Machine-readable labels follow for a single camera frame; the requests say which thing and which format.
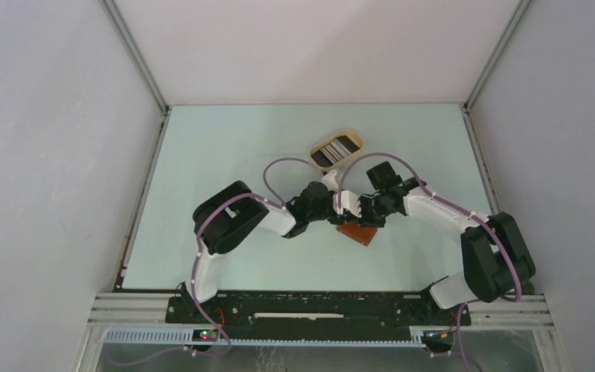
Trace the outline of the brown leather card holder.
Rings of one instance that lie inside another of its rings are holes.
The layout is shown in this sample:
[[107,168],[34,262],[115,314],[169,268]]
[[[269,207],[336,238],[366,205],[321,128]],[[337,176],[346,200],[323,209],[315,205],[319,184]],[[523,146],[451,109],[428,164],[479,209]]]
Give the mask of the brown leather card holder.
[[337,226],[336,230],[363,246],[369,246],[374,236],[377,234],[378,228],[360,226],[355,223],[346,223]]

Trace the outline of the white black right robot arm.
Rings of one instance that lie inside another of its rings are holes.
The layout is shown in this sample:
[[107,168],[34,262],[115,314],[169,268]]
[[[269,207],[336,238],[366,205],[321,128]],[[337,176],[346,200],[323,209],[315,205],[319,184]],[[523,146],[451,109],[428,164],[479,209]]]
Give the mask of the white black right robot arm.
[[442,201],[425,183],[401,178],[384,161],[366,172],[375,192],[361,197],[361,223],[380,228],[388,216],[419,219],[461,247],[463,269],[428,286],[421,317],[439,324],[463,302],[492,302],[521,293],[536,268],[515,218],[500,212],[476,214]]

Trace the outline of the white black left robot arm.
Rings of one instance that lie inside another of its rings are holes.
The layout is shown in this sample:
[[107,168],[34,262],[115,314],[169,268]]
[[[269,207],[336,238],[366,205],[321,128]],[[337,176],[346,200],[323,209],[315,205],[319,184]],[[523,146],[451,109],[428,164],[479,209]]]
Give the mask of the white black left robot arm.
[[194,213],[198,254],[187,284],[190,297],[184,313],[194,322],[206,322],[214,312],[211,300],[225,255],[232,252],[254,229],[266,229],[286,239],[304,233],[312,222],[335,217],[333,195],[338,190],[338,172],[331,170],[312,181],[286,205],[268,201],[236,181],[199,205]]

